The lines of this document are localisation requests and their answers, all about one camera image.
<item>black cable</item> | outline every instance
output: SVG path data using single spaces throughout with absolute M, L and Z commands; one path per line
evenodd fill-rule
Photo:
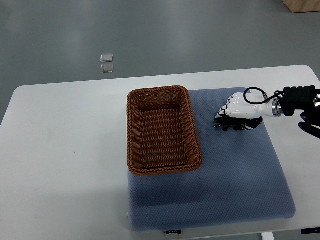
M 255 87 L 255 86 L 252 86 L 252 87 L 247 88 L 247 89 L 244 91 L 244 93 L 243 93 L 243 98 L 244 98 L 244 100 L 245 100 L 248 104 L 252 104 L 252 105 L 265 104 L 265 103 L 269 102 L 270 100 L 272 100 L 272 99 L 274 99 L 274 98 L 276 98 L 276 97 L 279 97 L 281 94 L 284 93 L 283 91 L 275 91 L 273 96 L 267 98 L 267 99 L 264 100 L 264 101 L 252 102 L 252 101 L 249 101 L 249 100 L 247 99 L 247 97 L 246 97 L 247 92 L 250 91 L 250 90 L 258 90 L 258 91 L 260 91 L 263 95 L 267 95 L 267 93 L 266 93 L 265 91 L 263 91 L 262 89 L 260 89 L 260 88 L 258 88 L 258 87 Z

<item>gray floor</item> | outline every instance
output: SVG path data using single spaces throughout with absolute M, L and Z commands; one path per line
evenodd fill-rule
M 102 53 L 114 72 L 100 73 Z M 0 1 L 1 122 L 21 85 L 288 65 L 320 78 L 320 12 L 292 14 L 281 0 Z

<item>robotic hand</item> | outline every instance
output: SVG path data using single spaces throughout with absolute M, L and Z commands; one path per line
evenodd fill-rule
M 248 93 L 258 90 L 262 94 Z M 252 130 L 262 122 L 262 116 L 280 117 L 282 114 L 292 117 L 295 110 L 304 110 L 301 114 L 305 122 L 298 126 L 305 132 L 320 139 L 320 89 L 315 86 L 285 87 L 273 96 L 257 87 L 250 87 L 244 93 L 237 92 L 229 97 L 214 119 L 214 127 L 222 125 L 223 131 L 232 127 L 237 130 Z

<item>blue foam pad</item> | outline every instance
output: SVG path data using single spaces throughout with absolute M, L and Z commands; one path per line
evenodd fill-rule
M 176 230 L 292 218 L 296 207 L 264 124 L 214 128 L 221 106 L 245 88 L 190 91 L 203 163 L 195 171 L 136 176 L 128 171 L 133 231 Z

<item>wicker basket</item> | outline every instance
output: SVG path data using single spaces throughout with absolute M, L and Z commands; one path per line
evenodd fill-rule
M 129 93 L 127 157 L 130 172 L 141 176 L 200 167 L 202 152 L 187 89 L 165 86 Z

